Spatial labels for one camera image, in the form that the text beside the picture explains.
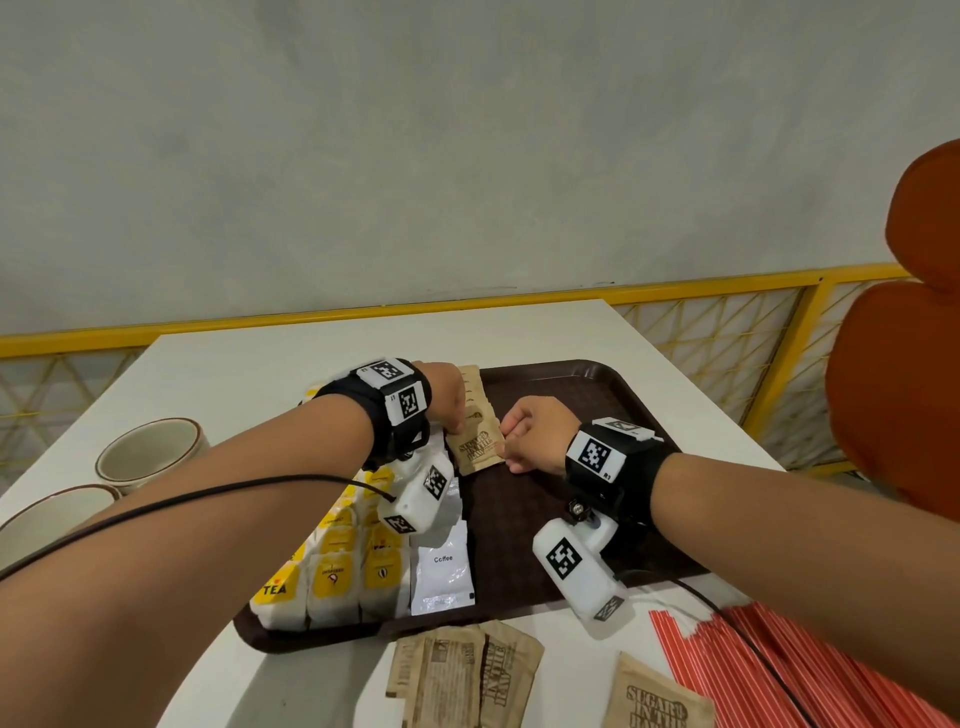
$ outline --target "tabletop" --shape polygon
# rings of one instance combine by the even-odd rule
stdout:
[[[617,370],[683,451],[780,468],[606,303],[547,303],[163,336],[0,498],[0,522],[40,497],[96,482],[97,454],[134,426],[189,417],[216,444],[296,404],[305,384],[380,355],[481,368],[591,359]],[[720,604],[743,600],[710,574],[689,583]],[[563,604],[509,620],[546,650],[524,726],[599,725],[618,651],[670,674],[646,612],[667,609],[682,629],[708,616],[669,584],[633,590],[630,607],[635,618],[613,634],[588,632]],[[390,643],[369,639],[268,656],[230,624],[160,725],[398,726],[402,701],[384,697],[392,655]]]

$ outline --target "tray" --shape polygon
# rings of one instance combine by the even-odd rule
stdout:
[[[578,359],[498,367],[480,371],[484,390],[497,417],[503,418],[525,395],[550,395],[582,421],[616,417],[649,427],[679,451],[643,402],[610,367]],[[529,613],[530,607],[561,599],[534,556],[534,535],[551,519],[564,518],[572,497],[563,479],[545,473],[512,475],[503,466],[461,478],[468,552],[476,603],[436,614],[393,619],[380,624],[353,624],[308,632],[277,632],[263,628],[245,605],[233,619],[241,639],[262,652],[281,653],[356,640],[373,635],[400,635],[441,624],[469,624]],[[625,580],[627,586],[663,581],[668,577],[706,572],[659,534],[617,531],[603,551],[614,571],[646,569]]]

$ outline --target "cable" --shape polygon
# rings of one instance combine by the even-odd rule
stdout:
[[[74,531],[73,533],[68,533],[63,538],[57,539],[52,544],[44,546],[40,550],[34,551],[33,553],[24,556],[19,561],[16,561],[10,564],[3,570],[0,570],[0,581],[13,576],[20,570],[26,569],[31,564],[39,561],[44,556],[49,556],[55,551],[59,551],[64,546],[70,546],[70,544],[75,544],[80,539],[85,539],[87,536],[91,536],[94,533],[99,533],[105,528],[110,528],[112,525],[117,523],[123,523],[124,521],[132,521],[135,518],[140,516],[146,516],[148,513],[154,513],[155,511],[162,511],[165,508],[171,508],[175,505],[180,505],[181,503],[189,503],[191,500],[199,500],[200,498],[210,497],[210,496],[219,496],[221,493],[231,493],[233,491],[242,491],[247,488],[255,488],[260,485],[274,485],[276,483],[290,483],[303,480],[319,480],[330,483],[342,483],[343,485],[355,485],[359,488],[366,488],[368,491],[373,491],[378,496],[382,496],[390,502],[396,500],[396,496],[391,496],[385,491],[381,491],[379,488],[374,488],[369,483],[361,483],[358,480],[351,480],[348,477],[341,477],[339,475],[325,475],[322,473],[306,473],[298,475],[274,475],[272,477],[258,477],[255,480],[241,480],[237,483],[227,483],[226,485],[217,485],[213,488],[205,488],[201,491],[191,491],[190,493],[181,493],[179,496],[169,497],[165,500],[158,500],[154,503],[147,503],[146,505],[141,505],[139,508],[133,508],[132,510],[125,511],[124,513],[118,513],[116,516],[110,516],[107,519],[102,521],[97,521],[86,528],[81,528],[79,531]]]
[[[657,577],[660,576],[655,571],[650,571],[647,569],[626,569],[624,571],[621,571],[620,573],[615,574],[613,578],[616,579],[617,581],[622,581],[623,577],[630,576],[631,574],[635,574],[635,573],[649,573]],[[710,599],[708,599],[704,595],[700,594],[700,592],[698,592],[693,587],[682,582],[680,579],[675,579],[672,576],[667,576],[664,578],[667,581],[673,582],[681,589],[694,595],[696,598],[700,599],[700,601],[706,604],[709,607],[709,609],[711,609],[713,613],[717,615],[717,617],[719,617],[724,622],[726,622],[727,625],[730,626],[730,629],[736,632],[737,636],[739,636],[739,638],[743,641],[743,643],[746,644],[748,647],[750,647],[751,651],[756,655],[756,658],[760,660],[760,663],[766,668],[767,672],[770,673],[770,676],[777,681],[777,684],[780,685],[780,689],[783,690],[786,696],[790,699],[790,702],[793,703],[793,707],[797,709],[797,712],[800,714],[800,717],[804,719],[804,722],[808,726],[810,726],[810,728],[819,728],[819,726],[817,725],[813,717],[810,715],[810,713],[807,712],[806,708],[803,706],[800,700],[797,699],[797,696],[793,693],[793,691],[791,691],[787,687],[787,684],[783,682],[783,678],[780,677],[780,673],[777,672],[777,669],[770,664],[770,661],[767,660],[766,657],[763,656],[763,653],[760,652],[760,650],[756,647],[753,640],[747,637],[747,635],[745,635],[743,631],[738,626],[736,626],[736,624],[733,623],[733,620],[730,619],[730,617],[728,617],[724,613],[724,611],[720,609],[720,607],[718,607],[716,604],[714,604],[712,601],[710,601]]]

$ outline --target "person's right hand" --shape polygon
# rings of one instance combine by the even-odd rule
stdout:
[[[496,454],[511,473],[537,469],[563,475],[566,449],[579,428],[580,420],[556,397],[524,397],[500,423],[507,442],[497,444]]]

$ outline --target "person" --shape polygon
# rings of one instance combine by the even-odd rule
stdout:
[[[452,364],[413,362],[427,418],[465,426]],[[524,398],[503,418],[512,473],[564,471],[580,423]],[[352,477],[372,452],[368,411],[343,394],[241,432],[109,508],[102,519],[223,483]],[[155,725],[190,668],[343,486],[285,482],[118,523],[0,582],[0,716],[9,726]],[[688,454],[650,496],[664,537],[752,598],[960,718],[960,525],[798,475]]]

